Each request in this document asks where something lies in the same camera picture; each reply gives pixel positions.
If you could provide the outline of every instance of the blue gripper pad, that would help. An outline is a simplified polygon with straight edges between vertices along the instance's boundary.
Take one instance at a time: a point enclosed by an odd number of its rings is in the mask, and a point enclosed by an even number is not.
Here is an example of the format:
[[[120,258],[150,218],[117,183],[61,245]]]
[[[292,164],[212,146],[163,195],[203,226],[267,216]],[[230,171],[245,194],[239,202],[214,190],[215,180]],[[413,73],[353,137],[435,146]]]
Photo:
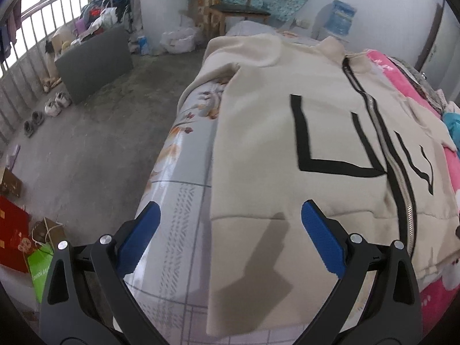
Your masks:
[[[345,273],[344,251],[323,221],[322,214],[309,203],[302,205],[302,224],[329,272],[341,279]]]
[[[136,218],[136,227],[118,250],[117,273],[119,277],[134,272],[144,251],[152,240],[161,218],[160,207],[150,202]]]

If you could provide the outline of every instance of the shoe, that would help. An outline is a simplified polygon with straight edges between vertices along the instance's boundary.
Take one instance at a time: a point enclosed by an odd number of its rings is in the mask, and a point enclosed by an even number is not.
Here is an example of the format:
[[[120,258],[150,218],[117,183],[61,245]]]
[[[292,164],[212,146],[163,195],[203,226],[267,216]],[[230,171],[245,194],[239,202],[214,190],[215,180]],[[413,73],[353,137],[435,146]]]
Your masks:
[[[30,120],[27,120],[24,122],[24,134],[25,136],[27,137],[31,137],[33,134],[34,134],[34,124],[32,123],[32,121]]]
[[[42,112],[34,111],[32,113],[32,123],[34,124],[34,127],[38,127],[40,124],[43,123],[44,120],[45,120],[45,116],[43,115]]]
[[[45,105],[45,114],[50,117],[57,117],[60,112],[61,107],[56,103],[56,101],[50,98]]]
[[[56,93],[56,102],[60,107],[66,108],[72,103],[72,100],[65,93],[58,92]]]

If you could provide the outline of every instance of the white plastic bag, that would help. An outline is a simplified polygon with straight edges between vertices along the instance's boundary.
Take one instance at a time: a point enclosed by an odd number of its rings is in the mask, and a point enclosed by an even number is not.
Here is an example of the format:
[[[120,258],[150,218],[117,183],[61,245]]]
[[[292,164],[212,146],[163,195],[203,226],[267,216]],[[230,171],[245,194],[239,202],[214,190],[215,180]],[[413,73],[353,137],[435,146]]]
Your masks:
[[[196,29],[180,27],[176,31],[162,34],[160,45],[169,53],[179,54],[195,50]]]
[[[195,31],[194,41],[196,45],[200,45],[204,43],[204,35],[203,31],[195,26],[195,22],[192,18],[187,16],[181,16],[180,18],[180,26],[181,27],[188,27]]]
[[[102,12],[99,18],[102,27],[105,31],[110,29],[114,24],[118,22],[118,18],[116,16],[116,8],[115,7],[106,7]]]

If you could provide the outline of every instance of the green bag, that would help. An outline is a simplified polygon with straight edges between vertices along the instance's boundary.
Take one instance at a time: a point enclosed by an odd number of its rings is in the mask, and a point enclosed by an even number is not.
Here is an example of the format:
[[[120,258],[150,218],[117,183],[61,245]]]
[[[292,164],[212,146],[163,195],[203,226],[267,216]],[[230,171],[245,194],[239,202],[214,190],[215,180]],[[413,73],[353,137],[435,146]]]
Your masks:
[[[47,282],[48,270],[51,265],[51,260],[53,259],[53,254],[51,246],[45,244],[27,257],[35,294],[40,303],[43,297],[45,283]]]

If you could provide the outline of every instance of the beige jacket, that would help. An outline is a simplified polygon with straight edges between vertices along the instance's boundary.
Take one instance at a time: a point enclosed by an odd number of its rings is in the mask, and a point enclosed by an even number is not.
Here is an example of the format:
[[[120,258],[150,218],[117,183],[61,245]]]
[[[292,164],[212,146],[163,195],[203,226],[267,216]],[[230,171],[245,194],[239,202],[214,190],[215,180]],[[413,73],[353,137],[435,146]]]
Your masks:
[[[309,199],[368,242],[401,239],[418,278],[459,256],[446,127],[382,82],[365,53],[349,68],[345,56],[333,38],[217,38],[182,96],[235,74],[214,146],[210,335],[313,319],[337,278],[302,226]]]

